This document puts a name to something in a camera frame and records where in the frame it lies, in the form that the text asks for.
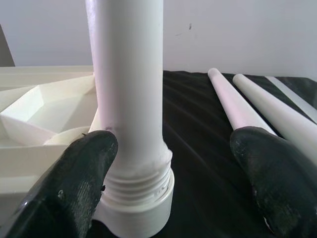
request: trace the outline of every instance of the white wall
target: white wall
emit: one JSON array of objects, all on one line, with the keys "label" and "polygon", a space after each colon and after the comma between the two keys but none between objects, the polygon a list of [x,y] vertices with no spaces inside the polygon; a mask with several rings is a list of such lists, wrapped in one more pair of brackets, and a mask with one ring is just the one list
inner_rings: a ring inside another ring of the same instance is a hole
[{"label": "white wall", "polygon": [[[165,0],[164,68],[317,77],[316,9],[316,0]],[[0,23],[17,65],[91,64],[84,0],[1,1]]]}]

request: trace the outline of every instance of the tapered white rod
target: tapered white rod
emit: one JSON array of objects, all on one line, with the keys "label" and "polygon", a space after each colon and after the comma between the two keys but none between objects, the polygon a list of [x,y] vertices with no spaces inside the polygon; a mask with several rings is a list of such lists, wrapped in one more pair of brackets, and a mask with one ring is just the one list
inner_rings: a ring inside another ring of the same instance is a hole
[{"label": "tapered white rod", "polygon": [[234,130],[245,126],[256,126],[275,135],[275,132],[218,69],[210,69],[208,76]]},{"label": "tapered white rod", "polygon": [[233,78],[234,84],[303,154],[317,165],[317,125],[265,91],[242,74]]},{"label": "tapered white rod", "polygon": [[309,116],[315,123],[317,123],[317,110],[308,102],[294,93],[284,83],[275,77],[266,77],[272,84],[281,90],[293,103],[295,103],[307,116]]},{"label": "tapered white rod", "polygon": [[101,127],[119,151],[95,214],[118,237],[163,228],[174,186],[162,138],[163,0],[86,0]]}]

